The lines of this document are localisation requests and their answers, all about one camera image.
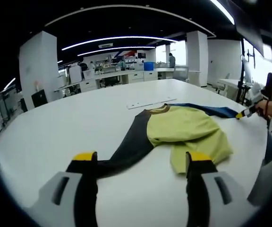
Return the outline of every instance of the cabinet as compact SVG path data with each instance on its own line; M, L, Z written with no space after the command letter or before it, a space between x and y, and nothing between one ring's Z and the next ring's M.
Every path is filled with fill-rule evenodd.
M97 89L95 79L83 81L79 85L80 85L81 92L92 91Z
M137 73L131 73L127 76L128 83L137 83L137 82L143 82L144 80L144 73L143 72L137 72Z
M151 81L158 79L158 72L156 71L145 71L144 72L144 81Z

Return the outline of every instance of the wall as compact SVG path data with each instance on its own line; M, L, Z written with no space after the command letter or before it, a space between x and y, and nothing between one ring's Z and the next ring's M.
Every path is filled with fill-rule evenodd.
M58 99L55 79L58 77L57 39L46 32L40 32L20 47L19 74L22 94L28 110L34 108L31 98L36 90L34 82L45 90L48 102Z
M151 49L149 51L145 51L146 59L145 61L156 62L156 49Z
M208 77L207 82L216 83L228 73L230 79L241 76L241 42L235 40L208 39Z
M120 53L120 56L128 53L130 51L122 51ZM155 62L156 61L156 52L155 52L155 49L152 49L152 50L149 50L149 51L146 51L146 50L138 50L137 52L143 52L143 53L146 53L146 59L144 59L144 61L153 61ZM106 59L108 56L110 55L116 55L118 52L108 52L108 53L101 53L101 54L97 54L97 55L92 55L92 56L86 56L84 57L84 60L83 62L86 63L88 66L90 64L91 61L93 61L93 63L95 63L96 61L99 61L99 60L104 60Z

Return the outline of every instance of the white table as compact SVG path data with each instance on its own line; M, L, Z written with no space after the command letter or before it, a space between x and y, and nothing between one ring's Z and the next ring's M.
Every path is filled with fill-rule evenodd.
M173 72L174 68L155 68L157 72ZM176 71L185 71L185 68L176 68Z
M0 137L0 172L19 204L33 205L39 189L72 157L96 150L109 159L134 116L160 105L128 110L126 105L171 96L174 103L244 107L216 93L174 79L127 84L70 96L18 116ZM265 155L266 121L213 117L226 132L234 154L218 165L249 195ZM99 227L185 226L188 219L185 176L170 165L170 146L159 146L139 163L113 177L98 180L96 218Z
M227 86L230 86L236 89L238 89L238 82L239 82L238 79L220 79L219 80L219 83L225 84ZM244 84L246 84L249 87L252 86L251 83L244 83Z
M236 89L238 88L238 79L219 79L219 83L226 85L223 93L225 94L224 96L230 98L230 99L235 99L236 96ZM247 85L249 87L252 86L251 83L244 83L244 85Z
M58 89L55 89L54 92L66 89L68 87L77 85L77 84L82 84L86 82L92 82L91 86L94 86L94 89L99 89L100 84L99 81L101 79L105 78L110 78L110 77L121 77L121 82L122 84L127 84L127 83L135 83L139 81L149 81L149 80L157 80L157 72L156 71L144 71L144 70L123 70L123 71L117 71L117 72L110 72L110 73L105 73L105 74L99 74L96 75L93 73L91 76L86 76L85 79L76 83L72 83L63 87L60 87Z

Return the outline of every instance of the ceiling light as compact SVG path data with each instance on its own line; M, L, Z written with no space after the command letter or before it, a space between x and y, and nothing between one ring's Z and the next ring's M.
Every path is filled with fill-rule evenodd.
M67 49L72 48L72 47L76 47L76 46L83 45L83 44L94 43L94 42L98 42L98 41L104 41L104 40L110 40L110 39L128 39L128 38L134 38L134 39L158 39L158 40L164 40L164 41L170 41L170 42L178 42L177 40L173 40L173 39L166 39L166 38L152 37L152 36L137 36L137 35L117 36L117 37L94 39L94 40L82 42L82 43L79 43L79 44L74 44L72 46L65 47L65 48L63 48L61 50L64 51L64 50L67 50Z
M100 51L110 51L110 50L118 50L118 49L135 49L135 48L138 48L138 49L143 49L143 48L153 49L155 47L153 47L153 46L125 46L125 47L115 47L115 48L108 48L108 49L103 49L103 50L97 50L97 51L91 51L91 52L81 53L78 56L85 55L85 54L90 54L90 53L96 53L96 52L100 52Z
M13 78L5 87L4 87L4 90L6 90L12 83L13 81L15 80L15 78Z
M219 3L217 0L210 0L226 17L227 19L234 25L235 21L231 14Z

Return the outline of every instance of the window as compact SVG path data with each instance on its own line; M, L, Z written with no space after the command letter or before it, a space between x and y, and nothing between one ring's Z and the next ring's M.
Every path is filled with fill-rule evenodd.
M263 45L264 57L253 49L253 46L244 39L245 58L249 61L251 76L254 82L265 86L267 75L272 72L272 49L270 46Z
M166 63L165 45L156 47L156 62Z
M185 41L179 41L170 44L170 52L176 58L176 65L186 65L187 64L187 53Z

